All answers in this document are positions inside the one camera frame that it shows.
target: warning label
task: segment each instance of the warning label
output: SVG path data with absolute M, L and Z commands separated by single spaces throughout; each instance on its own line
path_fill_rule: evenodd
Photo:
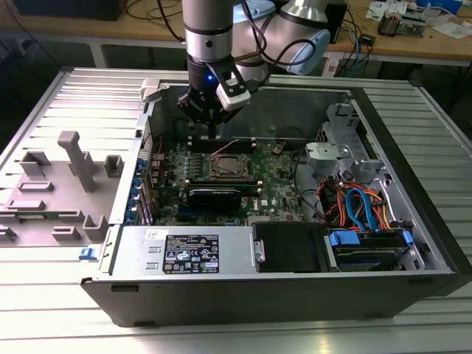
M 166 274 L 218 273 L 218 235 L 168 235 L 162 270 Z

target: aluminum profile table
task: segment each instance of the aluminum profile table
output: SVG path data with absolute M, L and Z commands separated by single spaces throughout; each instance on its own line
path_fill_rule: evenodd
M 101 156 L 126 149 L 141 113 L 145 78 L 183 72 L 61 72 L 0 157 L 0 203 L 29 149 L 48 149 L 63 128 Z M 273 76 L 272 83 L 282 77 Z M 422 89 L 408 82 L 291 77 L 294 83 L 362 87 L 464 253 L 472 260 L 471 143 Z M 114 127 L 109 127 L 113 119 Z M 0 249 L 2 353 L 457 353 L 472 351 L 472 285 L 418 302 L 393 319 L 231 326 L 121 328 L 78 285 L 96 263 L 81 247 Z

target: blue tab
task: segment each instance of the blue tab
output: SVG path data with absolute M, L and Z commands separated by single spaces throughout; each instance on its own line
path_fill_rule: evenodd
M 135 201 L 134 199 L 129 199 L 127 202 L 127 205 L 130 208 L 135 207 L 137 204 L 138 204 L 138 201 Z
M 337 245 L 360 245 L 361 241 L 355 231 L 338 230 L 330 235 L 331 246 Z
M 141 185 L 141 180 L 137 177 L 133 178 L 133 187 L 139 187 Z
M 332 247 L 337 246 L 339 244 L 338 238 L 336 237 L 334 232 L 330 235 L 330 242 Z
M 408 246 L 413 246 L 413 237 L 412 234 L 410 234 L 410 231 L 403 231 L 403 237 L 405 238 L 406 244 L 408 244 Z
M 95 257 L 95 249 L 90 249 L 89 247 L 85 247 L 82 249 L 79 255 L 79 260 L 96 260 Z
M 125 211 L 125 218 L 134 219 L 136 217 L 136 213 L 132 212 L 131 210 Z
M 138 167 L 145 168 L 146 167 L 146 161 L 141 159 L 140 157 L 137 159 L 136 164 Z
M 132 188 L 130 189 L 130 194 L 131 194 L 133 197 L 137 197 L 137 196 L 139 195 L 139 191 L 138 191 L 136 188 L 132 187 Z

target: motherboard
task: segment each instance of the motherboard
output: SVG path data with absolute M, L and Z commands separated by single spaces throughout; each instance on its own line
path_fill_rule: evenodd
M 303 221 L 302 201 L 291 182 L 293 164 L 292 153 L 275 141 L 166 147 L 152 161 L 154 223 L 244 226 Z

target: cpu socket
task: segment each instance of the cpu socket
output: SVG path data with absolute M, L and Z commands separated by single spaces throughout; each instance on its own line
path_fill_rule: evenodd
M 211 156 L 209 177 L 213 181 L 253 181 L 250 158 L 224 153 Z

